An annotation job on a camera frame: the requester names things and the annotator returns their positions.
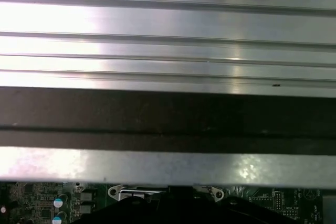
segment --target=electronic component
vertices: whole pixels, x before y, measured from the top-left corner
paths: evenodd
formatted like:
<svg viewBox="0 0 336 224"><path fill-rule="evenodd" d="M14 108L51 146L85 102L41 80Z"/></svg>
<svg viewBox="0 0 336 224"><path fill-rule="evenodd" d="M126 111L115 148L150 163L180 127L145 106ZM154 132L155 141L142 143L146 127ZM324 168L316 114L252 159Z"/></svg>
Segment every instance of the electronic component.
<svg viewBox="0 0 336 224"><path fill-rule="evenodd" d="M92 206L91 205L80 205L79 212L82 215L90 214L90 213L92 213Z"/></svg>
<svg viewBox="0 0 336 224"><path fill-rule="evenodd" d="M80 200L81 201L92 201L92 193L81 193Z"/></svg>
<svg viewBox="0 0 336 224"><path fill-rule="evenodd" d="M0 183L0 223L71 223L115 203L115 185L90 183ZM222 188L223 197L238 196L300 223L322 224L322 193L316 189Z"/></svg>
<svg viewBox="0 0 336 224"><path fill-rule="evenodd" d="M31 194L34 189L34 184L26 184L25 185L25 193L26 194Z"/></svg>
<svg viewBox="0 0 336 224"><path fill-rule="evenodd" d="M59 195L55 200L54 200L54 207L60 208L63 206L63 204L67 203L69 197L66 194L61 194Z"/></svg>
<svg viewBox="0 0 336 224"><path fill-rule="evenodd" d="M52 220L52 224L65 224L67 220L68 215L62 211L59 212Z"/></svg>

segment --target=screw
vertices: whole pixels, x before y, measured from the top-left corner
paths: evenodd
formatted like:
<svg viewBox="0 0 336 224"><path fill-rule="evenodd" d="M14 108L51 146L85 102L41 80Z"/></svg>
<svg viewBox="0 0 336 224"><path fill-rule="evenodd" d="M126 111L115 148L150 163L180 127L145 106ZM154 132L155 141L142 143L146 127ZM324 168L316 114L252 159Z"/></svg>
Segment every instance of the screw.
<svg viewBox="0 0 336 224"><path fill-rule="evenodd" d="M220 199L222 196L223 196L223 194L220 191L216 192L216 197L218 199Z"/></svg>

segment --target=chip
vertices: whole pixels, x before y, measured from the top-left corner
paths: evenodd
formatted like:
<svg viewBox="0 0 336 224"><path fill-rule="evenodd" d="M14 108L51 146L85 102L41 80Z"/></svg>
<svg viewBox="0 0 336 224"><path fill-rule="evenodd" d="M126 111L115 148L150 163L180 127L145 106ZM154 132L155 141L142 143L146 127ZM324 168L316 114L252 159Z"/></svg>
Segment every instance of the chip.
<svg viewBox="0 0 336 224"><path fill-rule="evenodd" d="M34 184L26 184L25 185L25 193L32 193L34 189Z"/></svg>
<svg viewBox="0 0 336 224"><path fill-rule="evenodd" d="M51 218L51 211L50 210L42 210L41 211L41 217L45 219Z"/></svg>
<svg viewBox="0 0 336 224"><path fill-rule="evenodd" d="M92 207L90 205L81 205L79 208L79 212L81 214L90 214L92 211Z"/></svg>
<svg viewBox="0 0 336 224"><path fill-rule="evenodd" d="M81 193L80 200L81 201L92 201L92 194L91 193Z"/></svg>

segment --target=electrolytic capacitor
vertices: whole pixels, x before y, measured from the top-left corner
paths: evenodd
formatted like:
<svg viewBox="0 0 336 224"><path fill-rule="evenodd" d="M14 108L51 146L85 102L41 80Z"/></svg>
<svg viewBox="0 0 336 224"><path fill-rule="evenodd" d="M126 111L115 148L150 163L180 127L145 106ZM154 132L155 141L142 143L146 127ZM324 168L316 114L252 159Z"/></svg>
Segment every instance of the electrolytic capacitor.
<svg viewBox="0 0 336 224"><path fill-rule="evenodd" d="M60 208L63 206L67 201L69 197L66 194L61 194L59 195L55 200L54 200L54 207Z"/></svg>
<svg viewBox="0 0 336 224"><path fill-rule="evenodd" d="M64 211L61 211L52 219L52 224L65 224L67 217L67 214Z"/></svg>

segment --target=green circuit board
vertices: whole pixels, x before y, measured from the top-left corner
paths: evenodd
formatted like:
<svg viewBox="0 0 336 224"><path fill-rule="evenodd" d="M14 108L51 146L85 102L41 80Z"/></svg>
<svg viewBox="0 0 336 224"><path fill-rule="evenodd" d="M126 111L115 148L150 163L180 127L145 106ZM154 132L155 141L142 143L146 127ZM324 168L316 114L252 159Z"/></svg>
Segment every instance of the green circuit board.
<svg viewBox="0 0 336 224"><path fill-rule="evenodd" d="M0 183L1 224L69 224L115 202L108 196L112 184L88 183ZM238 196L298 220L322 224L322 192L318 189L281 189L234 186L222 188L225 197Z"/></svg>

